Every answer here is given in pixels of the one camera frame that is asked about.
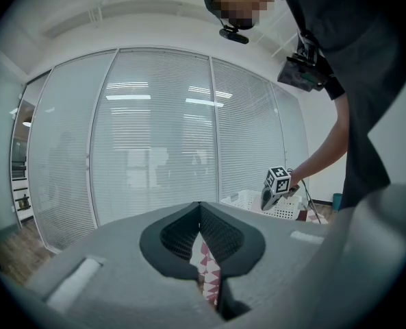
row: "metal frame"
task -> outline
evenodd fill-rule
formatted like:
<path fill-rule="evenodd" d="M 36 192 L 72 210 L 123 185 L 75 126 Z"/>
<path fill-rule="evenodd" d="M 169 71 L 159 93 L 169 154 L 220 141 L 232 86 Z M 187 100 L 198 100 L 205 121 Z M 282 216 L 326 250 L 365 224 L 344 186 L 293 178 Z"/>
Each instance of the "metal frame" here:
<path fill-rule="evenodd" d="M 29 144 L 31 142 L 32 130 L 34 128 L 34 119 L 36 118 L 37 108 L 41 103 L 41 97 L 43 96 L 43 92 L 45 91 L 47 82 L 49 81 L 49 78 L 52 76 L 52 73 L 53 73 L 54 69 L 55 69 L 55 67 L 53 67 L 51 69 L 51 71 L 49 72 L 49 74 L 47 76 L 45 84 L 43 85 L 43 87 L 41 89 L 40 96 L 38 97 L 37 106 L 34 108 L 34 113 L 32 114 L 31 128 L 29 129 L 29 136 L 27 137 L 27 146 L 26 146 L 26 169 L 27 169 L 26 170 L 26 176 L 27 176 L 27 179 L 28 179 L 28 185 L 29 185 Z M 32 214 L 34 216 L 34 221 L 35 221 L 38 233 L 40 235 L 41 241 L 43 242 L 43 245 L 45 246 L 45 248 L 47 248 L 50 252 L 53 252 L 54 254 L 56 254 L 56 253 L 60 252 L 60 250 L 56 250 L 54 247 L 51 247 L 51 246 L 46 244 L 45 239 L 43 238 L 43 235 L 41 234 L 40 228 L 38 227 L 38 222 L 37 222 L 37 217 L 36 217 L 34 205 L 33 205 L 33 202 L 32 202 L 33 198 L 32 198 L 30 187 L 29 187 L 29 194 L 31 195 L 31 199 L 30 199 L 31 201 L 29 203 L 31 204 Z"/>
<path fill-rule="evenodd" d="M 92 110 L 92 115 L 90 117 L 90 124 L 88 125 L 88 134 L 87 134 L 87 151 L 86 151 L 86 179 L 87 179 L 87 195 L 88 195 L 88 203 L 90 205 L 90 211 L 92 213 L 92 219 L 93 219 L 93 224 L 94 227 L 97 229 L 100 226 L 99 223 L 99 218 L 96 213 L 96 204 L 95 204 L 95 199 L 94 199 L 94 191 L 92 190 L 92 176 L 90 174 L 90 152 L 92 149 L 92 134 L 93 134 L 93 126 L 94 126 L 94 120 L 96 118 L 96 113 L 99 105 L 99 99 L 101 98 L 101 93 L 103 92 L 103 88 L 105 85 L 105 82 L 108 78 L 108 75 L 110 74 L 110 70 L 112 69 L 112 66 L 114 62 L 117 59 L 117 55 L 119 54 L 120 49 L 116 49 L 114 52 L 112 61 L 108 65 L 107 70 L 105 71 L 104 78 L 101 82 L 101 87 L 99 88 L 99 91 L 97 93 L 97 96 L 94 100 L 93 103 L 93 110 Z"/>
<path fill-rule="evenodd" d="M 183 52 L 186 52 L 186 53 L 192 53 L 192 54 L 197 55 L 197 56 L 205 56 L 205 57 L 208 57 L 208 58 L 215 58 L 217 60 L 229 63 L 229 64 L 231 64 L 233 66 L 236 66 L 236 67 L 238 67 L 240 69 L 248 71 L 249 73 L 252 73 L 253 75 L 258 76 L 258 77 L 260 77 L 260 78 L 262 78 L 262 79 L 264 79 L 266 81 L 270 81 L 268 78 L 264 77 L 263 75 L 259 74 L 256 71 L 252 71 L 252 70 L 250 70 L 250 69 L 248 69 L 248 68 L 246 68 L 244 66 L 238 66 L 237 64 L 231 63 L 230 61 L 225 60 L 225 59 L 223 59 L 221 57 L 218 57 L 217 55 L 213 55 L 213 54 L 210 54 L 210 53 L 198 52 L 198 51 L 191 50 L 191 49 L 186 49 L 186 48 L 183 48 L 183 47 L 171 47 L 171 46 L 168 46 L 168 45 L 150 45 L 150 44 L 148 44 L 148 45 L 144 45 L 144 44 L 139 44 L 139 45 L 137 45 L 137 44 L 136 45 L 118 45 L 116 47 L 105 47 L 103 49 L 98 49 L 96 51 L 92 51 L 90 53 L 75 56 L 74 58 L 71 58 L 69 60 L 65 60 L 65 61 L 56 63 L 52 67 L 50 67 L 50 69 L 53 69 L 53 68 L 55 68 L 57 66 L 61 66 L 62 64 L 66 64 L 66 63 L 71 62 L 71 61 L 78 60 L 80 58 L 93 56 L 93 55 L 96 55 L 98 53 L 113 52 L 116 49 L 118 49 L 120 51 L 126 51 L 126 50 L 131 50 L 131 49 L 165 49 L 165 50 L 173 50 L 173 51 L 183 51 Z M 41 71 L 40 74 L 44 74 L 46 72 L 49 72 L 49 69 L 47 69 L 47 71 Z"/>
<path fill-rule="evenodd" d="M 12 131 L 11 131 L 11 145 L 10 145 L 10 156 L 9 156 L 9 163 L 10 163 L 10 186 L 11 186 L 11 197 L 12 197 L 12 202 L 13 202 L 13 207 L 14 207 L 14 213 L 16 215 L 16 219 L 17 219 L 17 225 L 20 227 L 20 229 L 23 228 L 22 226 L 22 222 L 20 220 L 20 218 L 18 217 L 18 213 L 17 213 L 17 208 L 16 208 L 16 199 L 14 198 L 14 189 L 12 188 L 12 144 L 14 143 L 14 131 L 16 130 L 16 125 L 17 125 L 17 119 L 18 119 L 18 112 L 20 110 L 20 107 L 22 105 L 23 102 L 23 96 L 25 95 L 25 91 L 26 91 L 27 85 L 25 85 L 23 87 L 23 92 L 21 93 L 21 98 L 20 101 L 18 102 L 18 108 L 17 108 L 17 112 L 16 112 L 16 118 L 14 120 L 14 126 L 12 127 Z"/>
<path fill-rule="evenodd" d="M 33 80 L 30 80 L 29 82 L 26 83 L 25 87 L 23 88 L 23 92 L 21 93 L 21 98 L 20 98 L 20 101 L 19 101 L 19 103 L 18 103 L 17 113 L 15 114 L 16 118 L 15 118 L 15 120 L 14 120 L 14 126 L 12 127 L 12 132 L 11 132 L 11 146 L 10 146 L 10 186 L 11 186 L 12 201 L 13 201 L 13 203 L 14 203 L 14 205 L 13 205 L 13 206 L 14 206 L 14 213 L 16 214 L 18 226 L 20 227 L 20 229 L 23 228 L 23 225 L 22 225 L 22 221 L 20 220 L 20 218 L 19 218 L 19 216 L 18 216 L 18 211 L 17 211 L 17 208 L 16 208 L 16 201 L 15 201 L 15 198 L 14 198 L 14 189 L 13 189 L 13 186 L 12 186 L 12 145 L 13 145 L 13 143 L 14 143 L 14 132 L 15 132 L 16 126 L 17 126 L 18 112 L 20 111 L 20 107 L 22 106 L 23 98 L 24 98 L 24 96 L 25 96 L 25 92 L 26 92 L 27 87 L 28 87 L 29 85 L 31 85 L 32 83 L 34 83 L 35 81 L 39 80 L 41 77 L 45 77 L 45 76 L 49 77 L 49 74 L 50 74 L 50 71 L 44 72 L 43 74 L 40 74 L 39 76 L 35 77 Z M 27 189 L 29 190 L 29 194 L 30 194 L 30 193 L 31 193 L 31 190 L 29 189 L 29 180 L 28 180 L 28 184 L 27 184 L 27 185 L 28 185 Z"/>
<path fill-rule="evenodd" d="M 277 107 L 277 111 L 279 111 L 279 102 L 277 101 L 277 95 L 276 92 L 274 91 L 274 86 L 272 86 L 272 82 L 270 82 L 271 85 L 271 91 L 272 94 L 274 95 L 274 100 L 276 101 L 276 107 Z M 283 125 L 282 125 L 282 118 L 280 115 L 280 112 L 278 112 L 279 115 L 279 122 L 280 122 L 280 130 L 282 132 L 282 141 L 283 141 L 283 157 L 285 158 L 285 167 L 286 167 L 286 145 L 285 145 L 285 134 L 283 133 Z"/>
<path fill-rule="evenodd" d="M 275 86 L 277 86 L 277 85 L 273 84 L 272 82 L 270 82 L 270 83 L 271 83 L 272 93 L 274 94 L 274 98 L 276 99 L 277 108 L 279 109 L 279 102 L 277 101 L 277 95 L 276 95 L 276 92 L 274 91 L 274 85 Z M 302 123 L 303 123 L 303 130 L 305 131 L 305 138 L 306 138 L 306 154 L 307 154 L 307 157 L 309 157 L 309 147 L 308 147 L 308 144 L 307 144 L 305 118 L 303 117 L 303 111 L 301 110 L 300 101 L 294 95 L 291 95 L 288 91 L 286 91 L 282 87 L 279 87 L 279 88 L 282 91 L 286 92 L 286 94 L 288 94 L 289 96 L 293 97 L 295 99 L 295 101 L 297 101 L 299 103 L 299 108 L 300 108 L 300 112 L 301 112 L 301 120 L 302 120 Z M 282 129 L 283 146 L 285 147 L 285 167 L 289 168 L 289 167 L 287 167 L 287 164 L 286 164 L 286 160 L 287 160 L 286 153 L 287 153 L 287 151 L 286 151 L 286 145 L 285 145 L 285 134 L 284 134 L 284 131 L 283 131 L 282 117 L 280 115 L 280 112 L 279 112 L 279 120 L 280 120 L 281 129 Z M 305 178 L 304 181 L 305 181 L 305 184 L 306 184 L 306 189 L 309 189 L 309 178 Z"/>
<path fill-rule="evenodd" d="M 125 48 L 125 47 L 120 47 L 119 48 L 119 52 L 120 53 L 137 53 L 137 52 L 150 52 L 153 49 L 155 49 L 158 52 L 163 52 L 163 53 L 174 53 L 177 55 L 185 55 L 185 56 L 189 56 L 192 55 L 192 57 L 195 58 L 199 58 L 201 60 L 204 61 L 208 61 L 210 56 L 207 56 L 203 53 L 197 53 L 195 51 L 186 51 L 186 50 L 181 50 L 178 48 L 167 48 L 167 47 L 156 47 L 156 48 L 152 48 L 152 47 L 129 47 L 129 48 Z"/>
<path fill-rule="evenodd" d="M 216 128 L 216 157 L 218 162 L 218 202 L 223 198 L 223 165 L 221 163 L 221 145 L 220 145 L 220 128 L 219 128 L 219 114 L 218 114 L 218 99 L 216 98 L 216 82 L 214 73 L 214 63 L 211 56 L 209 56 L 210 75 L 212 77 L 212 93 L 214 96 L 215 104 L 215 128 Z"/>

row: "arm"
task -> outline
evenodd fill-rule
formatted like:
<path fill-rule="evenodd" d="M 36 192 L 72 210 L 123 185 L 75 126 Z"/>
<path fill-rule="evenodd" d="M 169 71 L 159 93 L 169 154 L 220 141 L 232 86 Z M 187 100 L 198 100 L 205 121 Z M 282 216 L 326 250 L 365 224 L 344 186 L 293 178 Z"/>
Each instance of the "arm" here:
<path fill-rule="evenodd" d="M 348 101 L 347 95 L 335 99 L 338 118 L 320 148 L 291 173 L 291 186 L 314 175 L 338 161 L 346 152 L 348 144 Z"/>

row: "patterned fabric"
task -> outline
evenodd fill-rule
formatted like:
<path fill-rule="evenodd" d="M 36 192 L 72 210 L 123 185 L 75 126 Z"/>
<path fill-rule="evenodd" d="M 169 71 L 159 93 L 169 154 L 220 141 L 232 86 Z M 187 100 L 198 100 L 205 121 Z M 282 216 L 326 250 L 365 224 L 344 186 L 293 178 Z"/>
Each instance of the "patterned fabric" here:
<path fill-rule="evenodd" d="M 321 224 L 328 224 L 325 217 L 318 214 Z M 307 211 L 306 222 L 318 223 L 317 217 L 312 210 Z M 201 259 L 198 264 L 200 284 L 202 284 L 202 292 L 204 298 L 213 306 L 218 304 L 218 294 L 220 285 L 220 267 L 216 263 L 207 244 L 203 241 L 201 244 Z"/>

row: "hand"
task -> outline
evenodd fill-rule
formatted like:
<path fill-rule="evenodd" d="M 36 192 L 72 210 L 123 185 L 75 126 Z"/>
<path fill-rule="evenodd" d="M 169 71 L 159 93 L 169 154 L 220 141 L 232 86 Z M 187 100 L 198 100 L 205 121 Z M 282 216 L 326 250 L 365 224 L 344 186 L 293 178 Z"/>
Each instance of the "hand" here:
<path fill-rule="evenodd" d="M 291 184 L 290 184 L 290 188 L 295 187 L 296 185 L 299 185 L 299 182 L 301 181 L 301 178 L 299 177 L 299 175 L 297 174 L 296 171 L 292 171 L 290 173 L 291 175 Z"/>

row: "cable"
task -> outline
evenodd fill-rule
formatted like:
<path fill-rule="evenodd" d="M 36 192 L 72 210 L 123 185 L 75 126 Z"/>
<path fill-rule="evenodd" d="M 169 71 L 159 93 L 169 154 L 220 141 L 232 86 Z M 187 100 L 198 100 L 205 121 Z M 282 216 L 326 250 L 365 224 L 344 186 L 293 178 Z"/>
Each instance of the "cable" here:
<path fill-rule="evenodd" d="M 292 169 L 292 168 L 288 168 L 286 171 L 287 171 L 288 173 L 291 173 L 291 172 L 293 171 L 293 169 Z M 320 217 L 318 216 L 317 209 L 316 209 L 316 207 L 315 207 L 315 203 L 314 203 L 314 201 L 312 200 L 311 195 L 309 194 L 309 191 L 307 190 L 306 183 L 305 183 L 305 181 L 304 181 L 303 179 L 301 180 L 301 182 L 303 183 L 303 186 L 305 187 L 305 192 L 306 192 L 306 200 L 307 200 L 307 207 L 306 207 L 306 209 L 307 209 L 308 207 L 310 207 L 311 210 L 314 211 L 315 216 L 317 217 L 319 224 L 321 224 L 321 220 L 320 220 Z"/>

